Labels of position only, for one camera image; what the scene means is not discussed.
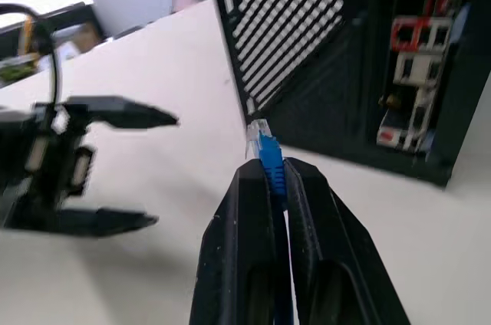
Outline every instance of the white desk surface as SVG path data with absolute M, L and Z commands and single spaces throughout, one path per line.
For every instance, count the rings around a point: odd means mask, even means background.
M 70 201 L 144 208 L 160 222 L 99 241 L 0 232 L 0 323 L 187 323 L 201 236 L 245 151 L 213 2 L 66 62 L 63 96 L 70 94 L 119 94 L 179 115 L 180 128 L 92 126 L 87 141 L 98 152 L 89 188 Z M 45 73 L 0 91 L 0 104 L 17 109 L 47 98 Z M 443 191 L 284 154 L 318 166 L 368 228 L 412 323 L 489 322 L 489 158 L 461 157 Z

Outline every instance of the white table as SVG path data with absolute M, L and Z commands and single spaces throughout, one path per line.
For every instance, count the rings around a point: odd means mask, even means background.
M 141 133 L 94 125 L 91 182 L 70 202 L 144 208 L 160 222 L 99 241 L 2 231 L 0 323 L 187 323 L 201 236 L 245 151 L 213 2 L 65 62 L 63 78 L 64 97 L 120 94 L 179 115 L 180 128 Z M 47 74 L 0 91 L 0 104 L 18 109 L 47 98 Z M 298 150 L 284 154 L 318 166 L 365 224 L 412 323 L 489 322 L 489 158 L 461 157 L 443 191 Z

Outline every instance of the black cable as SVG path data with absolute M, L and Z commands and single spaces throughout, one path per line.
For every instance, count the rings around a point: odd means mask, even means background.
M 51 102 L 48 104 L 46 114 L 44 117 L 43 127 L 48 130 L 53 123 L 53 119 L 56 116 L 56 105 L 58 104 L 58 97 L 60 91 L 60 75 L 58 70 L 58 60 L 54 51 L 54 42 L 51 37 L 52 30 L 49 28 L 48 23 L 44 18 L 38 15 L 35 11 L 24 5 L 16 5 L 13 3 L 0 3 L 0 15 L 6 15 L 8 13 L 23 13 L 31 16 L 34 19 L 34 27 L 39 27 L 41 31 L 38 34 L 42 34 L 43 39 L 46 40 L 48 45 L 48 55 L 51 57 Z

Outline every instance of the ventilation grille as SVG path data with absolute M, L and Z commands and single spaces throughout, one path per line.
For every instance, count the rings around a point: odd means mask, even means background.
M 343 20 L 343 0 L 233 0 L 236 71 L 250 96 L 248 113 L 262 109 L 295 69 Z

